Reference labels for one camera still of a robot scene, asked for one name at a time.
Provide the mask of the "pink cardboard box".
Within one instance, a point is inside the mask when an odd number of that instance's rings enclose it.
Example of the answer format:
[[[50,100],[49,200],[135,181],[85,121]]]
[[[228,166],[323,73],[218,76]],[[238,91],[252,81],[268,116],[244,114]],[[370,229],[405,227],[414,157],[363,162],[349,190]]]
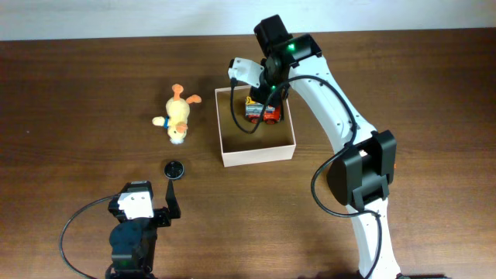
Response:
[[[293,157],[296,140],[291,110],[284,102],[284,119],[273,125],[261,123],[253,134],[241,131],[232,119],[229,107],[230,88],[215,89],[215,105],[225,167],[259,164]]]

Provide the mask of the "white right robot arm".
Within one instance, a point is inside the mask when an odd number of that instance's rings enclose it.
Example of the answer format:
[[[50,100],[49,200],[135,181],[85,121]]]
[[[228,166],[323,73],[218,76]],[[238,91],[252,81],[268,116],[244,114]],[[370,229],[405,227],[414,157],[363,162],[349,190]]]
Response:
[[[353,107],[311,35],[292,36],[279,15],[262,20],[253,31],[264,55],[253,86],[255,99],[268,105],[292,89],[329,138],[334,154],[315,171],[311,183],[325,173],[334,199],[346,207],[342,216],[353,225],[360,275],[400,277],[387,217],[396,139],[388,130],[378,132]]]

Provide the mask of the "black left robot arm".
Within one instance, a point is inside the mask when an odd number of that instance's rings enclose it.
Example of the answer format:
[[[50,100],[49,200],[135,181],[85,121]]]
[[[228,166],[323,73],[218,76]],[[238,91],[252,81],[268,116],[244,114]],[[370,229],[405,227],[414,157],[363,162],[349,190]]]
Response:
[[[108,204],[108,211],[119,224],[111,231],[112,263],[106,278],[153,278],[153,261],[157,230],[171,226],[181,217],[173,181],[168,181],[165,200],[167,205],[154,208],[153,189],[149,181],[133,181]]]

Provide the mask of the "red silver toy truck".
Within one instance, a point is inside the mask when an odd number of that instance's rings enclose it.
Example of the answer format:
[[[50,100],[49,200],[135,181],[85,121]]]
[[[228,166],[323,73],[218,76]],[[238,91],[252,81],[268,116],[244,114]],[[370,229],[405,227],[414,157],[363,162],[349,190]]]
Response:
[[[273,107],[268,105],[263,110],[264,104],[255,102],[250,96],[246,97],[245,101],[245,117],[256,124],[259,119],[262,119],[266,124],[276,124],[281,120],[281,107]]]

